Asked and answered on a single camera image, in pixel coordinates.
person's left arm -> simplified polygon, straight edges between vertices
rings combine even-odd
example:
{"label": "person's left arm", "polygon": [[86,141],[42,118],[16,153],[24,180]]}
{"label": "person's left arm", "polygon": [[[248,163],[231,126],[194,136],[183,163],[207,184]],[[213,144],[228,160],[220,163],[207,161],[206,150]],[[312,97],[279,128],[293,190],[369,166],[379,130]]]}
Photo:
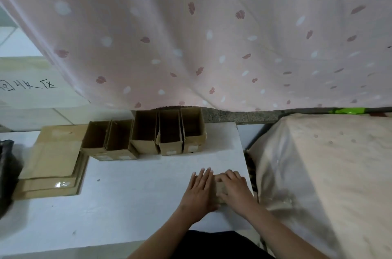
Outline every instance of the person's left arm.
{"label": "person's left arm", "polygon": [[209,212],[217,209],[216,205],[209,203],[213,174],[211,168],[208,168],[205,173],[202,168],[197,177],[194,172],[176,211],[127,259],[170,258],[189,228]]}

beige cloth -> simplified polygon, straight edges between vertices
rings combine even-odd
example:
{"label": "beige cloth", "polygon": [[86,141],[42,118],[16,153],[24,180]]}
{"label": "beige cloth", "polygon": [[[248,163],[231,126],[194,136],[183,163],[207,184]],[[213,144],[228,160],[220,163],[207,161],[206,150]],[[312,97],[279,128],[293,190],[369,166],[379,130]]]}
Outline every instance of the beige cloth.
{"label": "beige cloth", "polygon": [[392,0],[0,0],[94,104],[392,105]]}
{"label": "beige cloth", "polygon": [[392,257],[392,119],[294,114],[249,150],[259,201],[331,258]]}

person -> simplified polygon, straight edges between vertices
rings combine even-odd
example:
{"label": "person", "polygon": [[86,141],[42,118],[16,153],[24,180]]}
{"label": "person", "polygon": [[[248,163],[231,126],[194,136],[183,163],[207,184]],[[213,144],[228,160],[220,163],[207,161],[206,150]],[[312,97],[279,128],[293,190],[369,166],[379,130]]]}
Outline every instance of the person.
{"label": "person", "polygon": [[[210,204],[213,174],[211,168],[205,172],[202,168],[197,176],[193,173],[173,215],[128,259],[273,258],[234,231],[205,233],[189,230],[209,212],[218,209],[217,205]],[[219,194],[219,197],[256,229],[277,258],[328,259],[259,205],[248,189],[245,178],[237,171],[228,170],[219,174],[218,181],[224,182],[227,189],[227,194]]]}

curtain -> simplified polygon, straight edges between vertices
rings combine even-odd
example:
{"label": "curtain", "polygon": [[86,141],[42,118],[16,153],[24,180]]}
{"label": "curtain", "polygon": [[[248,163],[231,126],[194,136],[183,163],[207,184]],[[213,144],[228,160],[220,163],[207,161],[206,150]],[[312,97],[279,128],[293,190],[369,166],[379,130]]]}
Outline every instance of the curtain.
{"label": "curtain", "polygon": [[0,0],[91,103],[392,105],[392,0]]}

black plastic bag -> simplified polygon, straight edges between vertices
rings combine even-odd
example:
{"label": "black plastic bag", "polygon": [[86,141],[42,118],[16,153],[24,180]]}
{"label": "black plastic bag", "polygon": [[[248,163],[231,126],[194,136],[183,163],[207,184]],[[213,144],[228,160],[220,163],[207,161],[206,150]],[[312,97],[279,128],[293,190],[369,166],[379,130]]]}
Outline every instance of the black plastic bag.
{"label": "black plastic bag", "polygon": [[22,171],[22,164],[12,154],[12,140],[0,141],[0,219],[12,203],[12,193]]}

